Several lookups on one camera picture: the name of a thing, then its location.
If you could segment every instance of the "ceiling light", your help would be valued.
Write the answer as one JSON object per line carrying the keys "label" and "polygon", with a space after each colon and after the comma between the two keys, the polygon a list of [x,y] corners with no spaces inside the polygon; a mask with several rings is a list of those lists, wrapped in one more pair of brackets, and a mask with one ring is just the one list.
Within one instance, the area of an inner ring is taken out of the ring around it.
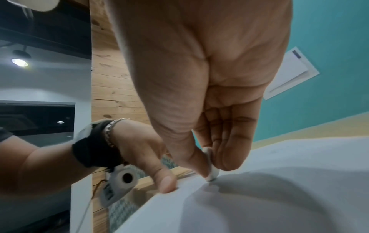
{"label": "ceiling light", "polygon": [[20,67],[26,67],[28,66],[28,63],[22,59],[17,59],[17,58],[13,58],[12,59],[12,63],[16,64],[17,66]]}

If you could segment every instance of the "white vent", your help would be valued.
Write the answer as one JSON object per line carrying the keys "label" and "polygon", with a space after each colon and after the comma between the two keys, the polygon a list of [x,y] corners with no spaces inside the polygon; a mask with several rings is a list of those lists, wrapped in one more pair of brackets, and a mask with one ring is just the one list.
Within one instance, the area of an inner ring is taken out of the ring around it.
{"label": "white vent", "polygon": [[284,55],[276,77],[264,92],[264,99],[270,99],[318,74],[318,70],[295,47]]}

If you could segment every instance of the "hand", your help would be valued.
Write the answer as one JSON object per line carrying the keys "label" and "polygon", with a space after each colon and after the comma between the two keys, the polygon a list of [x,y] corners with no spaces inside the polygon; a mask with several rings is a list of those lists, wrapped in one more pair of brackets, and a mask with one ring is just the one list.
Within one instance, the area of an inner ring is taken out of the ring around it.
{"label": "hand", "polygon": [[247,157],[267,85],[289,39],[291,0],[105,0],[156,132],[174,161],[202,176]]}
{"label": "hand", "polygon": [[119,121],[111,131],[111,142],[124,160],[151,176],[161,193],[176,189],[176,176],[160,161],[168,150],[150,125],[131,120]]}

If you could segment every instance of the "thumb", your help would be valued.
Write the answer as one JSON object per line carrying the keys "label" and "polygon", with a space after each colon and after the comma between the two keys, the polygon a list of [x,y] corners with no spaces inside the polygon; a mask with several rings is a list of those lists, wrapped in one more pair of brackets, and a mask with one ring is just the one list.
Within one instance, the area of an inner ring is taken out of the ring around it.
{"label": "thumb", "polygon": [[154,152],[138,160],[137,167],[151,176],[159,192],[169,193],[177,188],[177,177],[161,163]]}
{"label": "thumb", "polygon": [[205,153],[196,146],[192,131],[162,138],[174,162],[179,166],[192,169],[202,177],[209,175],[208,159]]}

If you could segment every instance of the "white wall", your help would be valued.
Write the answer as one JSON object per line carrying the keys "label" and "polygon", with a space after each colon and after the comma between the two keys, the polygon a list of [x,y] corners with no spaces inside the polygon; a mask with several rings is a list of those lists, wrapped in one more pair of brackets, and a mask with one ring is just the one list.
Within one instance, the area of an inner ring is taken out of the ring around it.
{"label": "white wall", "polygon": [[[75,103],[75,134],[91,122],[91,61],[38,48],[27,48],[29,67],[11,63],[12,51],[0,48],[0,101]],[[75,233],[92,194],[92,175],[72,186],[70,232]],[[92,232],[92,208],[80,232]]]}

